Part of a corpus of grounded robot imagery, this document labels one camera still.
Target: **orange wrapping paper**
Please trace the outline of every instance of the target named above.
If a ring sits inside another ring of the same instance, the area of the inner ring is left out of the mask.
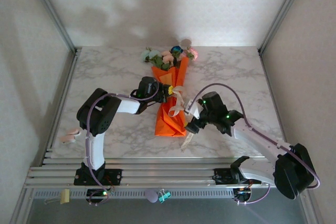
[[[180,68],[172,67],[168,71],[152,67],[154,77],[160,81],[160,77],[168,73],[172,75],[173,86],[183,86],[185,74],[187,71],[189,59],[187,57],[181,60]],[[166,103],[162,103],[156,116],[155,136],[185,136],[184,112],[180,111],[177,116],[170,117],[168,111],[176,105],[176,98],[169,97]]]

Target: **pink flower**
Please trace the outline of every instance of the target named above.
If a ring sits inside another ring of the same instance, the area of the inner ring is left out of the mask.
[[[197,57],[198,57],[198,52],[196,51],[196,49],[194,49],[194,48],[191,47],[191,48],[187,49],[187,52],[190,52],[190,53],[193,54],[193,56],[194,56],[194,60],[197,59]]]
[[[162,61],[163,61],[163,63],[170,63],[170,64],[172,64],[173,63],[173,61],[174,61],[174,56],[172,56],[172,55],[166,55],[166,56],[164,56],[163,58],[162,58]]]
[[[187,57],[187,54],[185,52],[182,52],[178,60],[182,60],[185,57]]]
[[[161,53],[162,56],[166,56],[166,55],[172,55],[169,51],[163,51]]]

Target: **teal clip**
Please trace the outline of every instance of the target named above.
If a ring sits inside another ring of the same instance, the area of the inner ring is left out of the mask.
[[[171,197],[171,194],[169,191],[167,191],[166,193],[164,192],[164,189],[161,189],[159,191],[159,193],[161,194],[161,196],[159,197],[159,201],[160,203],[163,203],[166,199],[169,199]]]

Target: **flower bouquet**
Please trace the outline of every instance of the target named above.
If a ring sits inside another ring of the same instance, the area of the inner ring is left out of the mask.
[[[166,103],[162,103],[158,110],[155,135],[185,136],[184,112],[178,110],[183,103],[180,92],[183,90],[188,62],[198,57],[197,51],[190,47],[183,50],[180,46],[175,46],[170,51],[164,52],[146,48],[141,56],[144,62],[153,64],[152,71],[159,82],[174,87],[174,96],[169,97]]]

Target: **robotic arm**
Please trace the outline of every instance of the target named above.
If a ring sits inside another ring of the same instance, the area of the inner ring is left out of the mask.
[[[87,129],[87,117],[94,102],[106,94],[107,92],[103,89],[96,89],[79,109],[77,119],[82,129]],[[99,101],[93,108],[90,118],[90,158],[84,159],[81,169],[77,170],[76,175],[80,175],[79,177],[83,178],[86,185],[96,185],[97,183],[92,179],[92,174],[88,168],[90,166],[97,180],[103,183],[107,173],[103,156],[103,140],[105,131],[109,128],[114,115],[118,112],[140,114],[147,108],[148,103],[166,102],[167,97],[171,95],[171,86],[156,82],[152,77],[143,77],[138,89],[134,90],[129,97],[107,96]],[[288,143],[274,140],[267,133],[249,124],[243,114],[236,110],[229,111],[216,92],[207,93],[192,106],[188,106],[189,104],[185,109],[185,113],[191,114],[193,118],[186,126],[186,130],[197,134],[206,125],[213,124],[222,134],[228,134],[231,137],[245,141],[270,161],[267,167],[264,167],[264,164],[262,166],[254,164],[252,160],[249,160],[248,156],[242,156],[231,164],[230,184],[232,184],[232,181],[235,184],[240,184],[248,178],[263,180],[270,184],[275,184],[286,197],[295,199],[314,181],[314,176],[312,175],[314,168],[307,149],[303,145],[291,146]],[[300,160],[293,158],[289,154],[289,150]],[[218,180],[221,182],[219,184],[226,183],[224,177],[221,177],[220,174],[216,176],[216,183]],[[74,184],[82,185],[82,182],[75,179]],[[119,183],[120,180],[113,181],[114,185]]]

